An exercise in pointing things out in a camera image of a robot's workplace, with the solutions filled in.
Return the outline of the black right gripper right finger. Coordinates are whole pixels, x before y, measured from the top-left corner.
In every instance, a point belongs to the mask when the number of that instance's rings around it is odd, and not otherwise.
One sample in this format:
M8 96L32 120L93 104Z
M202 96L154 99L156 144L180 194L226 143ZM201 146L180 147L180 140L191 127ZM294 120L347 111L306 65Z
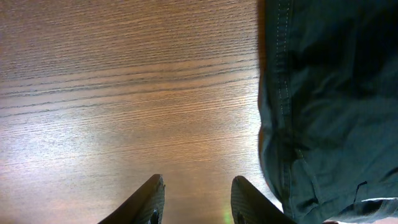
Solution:
M232 181L231 211L235 224L295 224L241 175Z

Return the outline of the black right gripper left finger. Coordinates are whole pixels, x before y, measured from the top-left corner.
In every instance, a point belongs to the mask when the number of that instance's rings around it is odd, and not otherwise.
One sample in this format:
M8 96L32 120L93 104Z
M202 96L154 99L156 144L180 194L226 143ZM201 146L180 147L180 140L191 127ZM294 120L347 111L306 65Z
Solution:
M99 224L161 224L164 205L164 180L154 174Z

